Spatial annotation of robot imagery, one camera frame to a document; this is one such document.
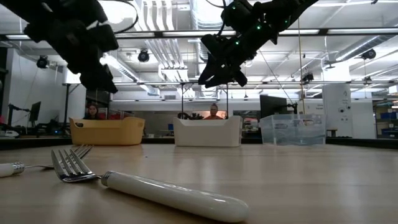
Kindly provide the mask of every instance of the white handle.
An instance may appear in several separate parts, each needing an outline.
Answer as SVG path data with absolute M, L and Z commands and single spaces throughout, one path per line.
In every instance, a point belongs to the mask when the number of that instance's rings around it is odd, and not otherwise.
M 0 164 L 0 177 L 9 177 L 13 175 L 14 167 L 12 164 Z
M 108 171 L 101 182 L 111 189 L 221 222 L 241 222 L 249 212 L 242 200 L 144 177 Z

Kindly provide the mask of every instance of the yellow bin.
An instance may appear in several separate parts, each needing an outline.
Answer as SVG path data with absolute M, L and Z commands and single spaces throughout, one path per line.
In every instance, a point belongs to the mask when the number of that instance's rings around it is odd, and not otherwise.
M 127 117 L 123 120 L 72 119 L 70 131 L 75 145 L 131 146 L 140 144 L 145 120 Z

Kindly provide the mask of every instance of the computer monitor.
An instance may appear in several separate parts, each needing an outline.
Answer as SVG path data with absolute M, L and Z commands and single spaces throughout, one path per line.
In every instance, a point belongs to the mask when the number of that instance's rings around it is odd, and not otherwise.
M 30 109 L 29 121 L 35 122 L 39 119 L 40 105 L 42 102 L 34 103 Z
M 260 95 L 261 118 L 274 114 L 287 114 L 286 98 Z

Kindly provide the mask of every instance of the woman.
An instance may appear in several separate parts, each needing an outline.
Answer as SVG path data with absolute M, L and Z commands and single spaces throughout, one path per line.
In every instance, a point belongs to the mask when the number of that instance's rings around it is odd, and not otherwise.
M 90 104 L 88 106 L 88 113 L 85 115 L 83 119 L 96 119 L 96 120 L 101 120 L 101 118 L 98 116 L 98 107 L 95 104 Z
M 213 103 L 210 107 L 210 116 L 205 119 L 222 119 L 221 117 L 217 116 L 218 106 L 217 104 Z

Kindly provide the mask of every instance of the silver fork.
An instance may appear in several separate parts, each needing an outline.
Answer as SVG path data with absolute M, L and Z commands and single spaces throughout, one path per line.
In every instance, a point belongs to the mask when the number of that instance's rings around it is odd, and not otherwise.
M 54 151 L 51 151 L 51 160 L 58 178 L 66 183 L 101 179 L 101 183 L 111 189 L 221 222 L 241 222 L 248 216 L 248 205 L 236 198 L 115 171 L 96 175 L 72 150 L 72 157 L 66 150 L 58 153 L 66 164 L 65 170 Z
M 80 159 L 84 158 L 93 146 L 82 145 L 75 149 L 75 153 L 78 154 Z M 8 164 L 0 164 L 0 177 L 9 177 L 12 175 L 22 173 L 26 168 L 42 167 L 44 169 L 54 169 L 51 165 L 29 165 L 25 166 L 22 162 L 13 162 Z

